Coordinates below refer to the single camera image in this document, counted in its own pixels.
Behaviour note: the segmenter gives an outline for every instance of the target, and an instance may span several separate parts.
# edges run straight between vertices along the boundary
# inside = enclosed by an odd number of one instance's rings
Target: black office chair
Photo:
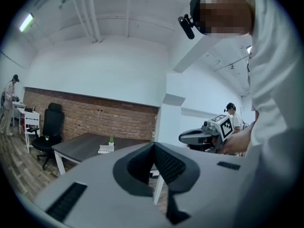
[[[36,139],[32,141],[33,147],[45,152],[45,154],[37,155],[37,160],[40,160],[40,157],[47,158],[42,165],[43,170],[45,170],[48,160],[55,157],[52,146],[61,142],[60,128],[65,117],[61,110],[62,106],[60,104],[51,103],[48,105],[48,109],[44,112],[43,136],[38,137],[37,130],[39,128],[27,129],[30,133],[35,132]]]

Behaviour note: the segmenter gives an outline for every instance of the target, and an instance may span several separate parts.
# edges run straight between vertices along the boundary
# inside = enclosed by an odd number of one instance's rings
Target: wooden floor
[[[0,134],[0,163],[7,175],[13,189],[22,193],[30,201],[33,201],[37,194],[42,191],[53,180],[60,176],[56,160],[50,159],[46,164],[46,170],[42,170],[45,158],[36,159],[40,151],[30,148],[27,152],[24,134],[19,135],[17,127],[12,128],[14,136],[8,137]],[[76,164],[62,158],[68,172]],[[149,186],[155,188],[157,179],[150,179]],[[167,208],[168,188],[164,185],[157,207],[163,212]]]

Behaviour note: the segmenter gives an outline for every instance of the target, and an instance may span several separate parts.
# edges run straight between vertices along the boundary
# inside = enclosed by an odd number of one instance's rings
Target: gray table
[[[149,140],[114,138],[114,151],[133,145],[148,143]],[[57,166],[61,175],[66,173],[62,157],[75,163],[97,156],[100,145],[108,145],[109,136],[85,133],[74,139],[61,142],[52,147],[55,152]]]

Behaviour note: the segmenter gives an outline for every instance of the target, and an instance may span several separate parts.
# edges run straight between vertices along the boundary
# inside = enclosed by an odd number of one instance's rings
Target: black slot
[[[220,161],[218,163],[218,165],[222,166],[222,167],[226,167],[228,169],[235,170],[235,171],[238,171],[239,168],[241,167],[240,165],[236,165],[236,164],[232,164],[232,163],[228,163],[228,162],[224,162],[224,161]]]
[[[62,222],[77,203],[87,186],[74,182],[47,210],[47,214]]]

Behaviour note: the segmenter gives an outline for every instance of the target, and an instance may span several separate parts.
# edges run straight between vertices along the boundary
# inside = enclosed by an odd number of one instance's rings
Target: white ceiling
[[[131,0],[129,36],[168,46],[177,18],[189,1]],[[81,11],[81,2],[77,3]],[[94,4],[101,35],[125,35],[127,0],[94,0]],[[26,28],[24,35],[37,49],[85,36],[72,1],[62,4],[59,0],[29,0],[14,21],[16,27],[29,12],[34,15],[34,23]],[[245,56],[250,43],[250,38],[222,40],[199,61],[218,70]],[[234,70],[227,67],[217,71],[240,95],[249,91],[246,65],[244,59],[234,65]]]

